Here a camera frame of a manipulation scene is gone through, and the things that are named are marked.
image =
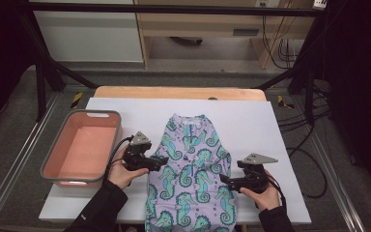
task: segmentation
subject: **black cable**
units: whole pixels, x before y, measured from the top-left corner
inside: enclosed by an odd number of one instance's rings
[[[285,67],[281,67],[279,65],[276,64],[275,60],[273,59],[273,56],[271,54],[271,49],[270,49],[270,45],[268,44],[268,38],[267,38],[267,35],[266,35],[266,32],[265,32],[265,25],[266,25],[266,22],[267,22],[267,18],[265,15],[263,15],[263,44],[264,44],[264,47],[265,47],[265,50],[268,52],[268,54],[270,55],[271,57],[271,60],[273,62],[273,64],[275,66],[277,66],[278,68],[280,69],[283,69],[283,70],[287,70],[288,68],[285,68]]]
[[[303,57],[317,43],[318,40],[320,40],[322,37],[324,37],[326,35],[328,29],[332,26],[333,22],[340,16],[340,13],[343,11],[346,4],[348,4],[348,2],[350,2],[350,0],[344,0],[343,1],[342,6],[339,7],[339,10],[336,12],[336,15],[333,17],[333,19],[328,24],[328,16],[330,15],[330,8],[329,8],[330,3],[329,2],[330,1],[328,1],[328,3],[327,3],[328,15],[327,15],[327,21],[325,22],[325,30],[323,32],[321,32],[321,34],[319,34],[319,36],[312,42],[312,44],[310,44],[309,47],[300,54],[300,57],[298,57],[299,59],[301,57]]]
[[[286,31],[284,34],[278,36],[277,39],[280,39],[280,38],[282,38],[283,36],[285,36],[286,34],[288,34],[289,29],[291,29],[292,23],[294,23],[295,19],[297,19],[296,16],[294,17],[294,19],[292,19],[291,23],[288,25],[288,29],[287,29],[287,31]]]
[[[309,197],[309,198],[313,198],[313,199],[317,199],[317,198],[321,198],[322,196],[324,196],[326,193],[327,193],[327,190],[328,190],[328,179],[327,179],[327,175],[325,174],[325,172],[322,170],[322,167],[321,165],[315,160],[315,158],[313,158],[308,152],[306,152],[305,150],[301,149],[301,148],[286,148],[287,150],[295,150],[295,151],[300,151],[302,152],[303,154],[307,155],[309,158],[312,159],[312,161],[314,161],[314,163],[317,165],[318,169],[321,171],[321,174],[324,178],[324,188],[322,190],[321,193],[317,194],[317,195],[310,195],[310,194],[306,194],[306,193],[302,193],[302,195],[306,196],[306,197]]]
[[[316,114],[316,115],[314,115],[314,119],[320,119],[321,117],[324,117],[324,116],[327,116],[327,115],[329,115],[329,113],[330,113],[330,109],[328,109],[328,110],[326,110],[325,112],[323,112],[323,113],[321,113],[321,114]],[[294,126],[294,125],[302,125],[303,123],[307,123],[308,122],[308,120],[307,119],[302,119],[302,120],[298,120],[298,121],[296,121],[296,122],[293,122],[293,123],[288,123],[288,124],[282,124],[282,125],[278,125],[280,128],[282,128],[282,127],[289,127],[289,126]]]
[[[285,53],[289,55],[289,40],[287,40],[287,46],[285,47]],[[291,63],[287,60],[287,67],[291,68]]]
[[[318,120],[318,119],[320,119],[320,118],[322,118],[322,117],[329,116],[329,115],[330,115],[330,110],[327,110],[326,112],[324,112],[324,113],[322,113],[322,114],[319,114],[319,115],[317,115],[317,116],[314,116],[314,119],[315,119],[315,120]],[[308,121],[307,121],[307,120],[303,120],[302,123],[297,124],[297,125],[294,126],[294,127],[291,127],[291,128],[288,128],[288,129],[281,130],[281,133],[285,133],[285,132],[289,132],[289,131],[294,131],[294,130],[296,130],[296,129],[302,127],[302,126],[305,126],[305,125],[307,125],[307,124],[308,124]]]
[[[110,158],[109,158],[109,160],[108,160],[108,162],[107,162],[106,170],[104,171],[103,182],[106,182],[107,179],[108,179],[108,175],[109,175],[109,172],[110,172],[111,164],[113,164],[113,163],[114,163],[115,161],[117,161],[117,160],[122,160],[122,159],[123,159],[123,158],[121,158],[121,159],[116,159],[116,160],[113,161],[113,158],[114,158],[114,156],[116,155],[116,152],[119,151],[120,146],[122,146],[122,144],[123,144],[124,142],[126,142],[126,141],[131,141],[133,138],[134,138],[133,135],[130,136],[130,137],[124,138],[124,139],[123,139],[122,141],[120,141],[120,142],[116,145],[116,147],[113,149],[113,151],[112,151],[111,154],[110,154]]]
[[[325,90],[319,88],[319,87],[318,87],[317,85],[315,85],[315,84],[314,84],[314,86],[313,86],[313,89],[314,89],[314,92],[315,92],[315,93],[321,94],[321,95],[323,95],[325,98],[328,98],[328,96],[330,95],[330,92],[325,91]]]
[[[323,104],[323,105],[315,106],[314,109],[321,108],[321,107],[325,107],[325,106],[328,106],[328,104]],[[277,123],[280,123],[280,122],[290,121],[290,120],[293,120],[293,119],[295,119],[295,118],[298,118],[298,117],[300,117],[300,116],[302,116],[302,115],[304,115],[304,113],[298,114],[298,115],[293,116],[293,117],[291,117],[291,118],[280,119],[280,120],[277,120],[276,122],[277,122]]]
[[[300,148],[300,146],[303,145],[303,143],[305,143],[305,141],[309,138],[309,136],[311,135],[311,133],[313,132],[315,126],[311,126],[311,130],[309,130],[309,133],[306,135],[306,137],[303,139],[303,141],[296,147],[296,149],[294,149],[290,154],[289,154],[289,157],[291,157],[294,152]]]
[[[8,105],[9,105],[9,101],[7,101],[7,102],[5,103],[5,105],[1,108],[1,110],[0,110],[0,114],[3,113],[3,112],[5,112],[5,111],[8,109]]]
[[[272,179],[272,181],[270,179],[269,182],[271,183],[271,185],[276,188],[276,190],[278,190],[279,194],[281,195],[280,199],[281,199],[281,203],[282,203],[282,207],[284,208],[285,212],[287,212],[287,201],[285,199],[285,195],[284,193],[282,192],[282,188],[281,186],[279,185],[279,183],[275,180],[275,178],[273,178],[273,176],[270,176],[270,175],[267,175],[269,178]]]
[[[290,59],[291,57],[297,57],[298,55],[290,55],[289,53],[288,54],[284,54],[282,52],[282,45],[284,43],[285,40],[281,40],[279,42],[279,46],[278,46],[278,57],[281,61],[285,61],[285,62],[295,62],[296,59]]]

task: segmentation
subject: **pink plastic tray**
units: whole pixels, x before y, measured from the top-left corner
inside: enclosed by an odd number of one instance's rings
[[[42,176],[60,187],[99,187],[114,144],[122,139],[121,121],[116,111],[70,113],[43,163]]]

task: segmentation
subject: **black sleeve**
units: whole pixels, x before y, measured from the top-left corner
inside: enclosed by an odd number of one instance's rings
[[[117,214],[127,201],[128,197],[119,187],[106,181],[64,232],[113,232]]]
[[[272,210],[264,210],[259,215],[261,224],[266,232],[291,232],[295,231],[287,213],[282,206]]]

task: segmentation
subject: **seahorse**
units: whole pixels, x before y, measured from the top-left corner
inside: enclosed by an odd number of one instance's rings
[[[199,138],[196,136],[191,135],[191,125],[185,126],[183,129],[183,144],[185,145],[185,151],[189,153],[194,153],[195,148],[194,146],[200,143]]]
[[[227,166],[228,166],[228,170],[227,170],[227,176],[230,177],[231,176],[231,156],[228,156],[227,157]]]
[[[201,140],[202,143],[206,143],[206,136],[207,136],[207,131],[202,130],[198,138]]]
[[[225,158],[225,156],[229,155],[227,150],[225,150],[222,145],[219,145],[218,150],[216,150],[216,156],[219,157],[220,159]]]
[[[197,160],[194,162],[194,165],[197,167],[202,167],[204,162],[210,161],[212,152],[207,149],[203,148],[197,153]]]
[[[144,229],[146,230],[146,232],[152,232],[152,226],[150,225],[150,222],[147,220],[144,223]]]
[[[172,231],[173,222],[173,216],[170,214],[170,212],[162,211],[160,218],[155,223],[155,226],[163,232],[170,232]]]
[[[177,210],[177,224],[181,225],[182,227],[187,227],[191,224],[191,218],[187,216],[190,205],[196,205],[197,203],[192,200],[189,192],[180,193],[180,195],[176,197],[176,202],[177,205],[175,209]]]
[[[216,162],[216,163],[213,163],[213,164],[210,166],[210,169],[212,170],[213,173],[215,173],[215,174],[219,174],[219,173],[221,173],[221,171],[222,171],[222,165],[219,164],[218,162]]]
[[[230,230],[227,227],[217,227],[213,232],[229,232]]]
[[[157,189],[154,185],[149,184],[149,195],[146,202],[146,218],[156,217]]]
[[[218,188],[218,194],[215,199],[221,198],[221,208],[224,213],[221,213],[221,222],[226,225],[232,225],[236,222],[236,201],[234,194],[228,189],[228,187],[221,186]]]
[[[205,232],[210,229],[211,229],[211,223],[209,219],[205,216],[199,216],[197,217],[197,220],[195,221],[195,225],[191,229],[191,231]]]
[[[175,131],[177,129],[177,126],[176,124],[174,123],[174,120],[173,119],[170,119],[166,125],[166,127],[170,130],[170,131]]]
[[[215,147],[218,141],[219,141],[218,135],[216,134],[216,130],[214,130],[212,133],[212,137],[207,139],[207,145],[209,145],[210,147]]]
[[[182,172],[180,172],[180,185],[182,187],[189,187],[191,185],[192,179],[189,174],[192,172],[192,164],[187,164],[183,167]]]
[[[210,195],[207,193],[209,189],[208,184],[212,184],[213,181],[207,175],[207,171],[202,169],[195,173],[194,189],[197,197],[197,201],[200,203],[207,203],[210,201]]]
[[[175,173],[171,166],[165,165],[162,174],[158,177],[162,179],[164,190],[160,193],[160,197],[163,200],[169,200],[174,195],[174,186],[177,184],[175,179]]]
[[[164,150],[167,152],[168,156],[172,160],[179,160],[183,153],[180,151],[176,151],[176,145],[172,143],[172,141],[175,141],[175,138],[172,138],[168,133],[164,133],[164,136],[161,139],[161,145],[164,146]]]

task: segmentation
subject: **floor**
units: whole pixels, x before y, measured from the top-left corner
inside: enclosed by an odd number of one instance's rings
[[[84,69],[84,64],[73,68],[100,85],[236,88],[255,87],[284,72],[275,66],[267,70],[259,69],[252,49],[249,40],[245,39],[204,38],[202,44],[197,45],[178,38],[156,38],[147,70],[113,68],[93,72]],[[94,90],[76,86],[67,77],[65,81],[69,84],[67,89],[63,93],[55,93],[58,99],[53,113],[47,118],[47,126],[40,131],[40,139],[32,142],[33,149],[24,160],[19,160],[19,151],[36,125],[37,117],[33,71],[24,74],[0,113],[0,187],[1,183],[13,180],[9,189],[0,188],[1,192],[5,192],[0,199],[0,231],[61,231],[67,226],[38,219],[44,197],[51,187],[40,175],[46,151],[71,111],[75,90],[83,90],[77,108],[84,108],[94,94]],[[281,81],[268,89],[266,96],[272,103],[289,152],[290,147],[297,147],[306,138],[310,127],[302,125],[296,129],[302,119],[303,95],[289,96],[286,91],[288,84],[289,80]],[[326,83],[321,81],[317,84],[324,86]],[[47,89],[49,100],[50,96],[52,93]],[[283,98],[285,104],[279,103],[278,96]],[[311,224],[298,225],[297,230],[371,231],[371,178],[363,167],[351,164],[351,154],[336,129],[334,119],[325,114],[328,112],[326,101],[317,95],[315,99],[314,115],[324,116],[317,120],[311,136],[302,144],[302,150],[291,156],[312,219]],[[18,164],[18,172],[14,172],[16,165],[13,164]],[[323,192],[325,186],[319,165],[327,176],[328,188],[323,196],[312,198],[309,196]],[[8,174],[12,173],[17,174],[9,177]],[[249,231],[261,231],[261,227],[250,226]]]

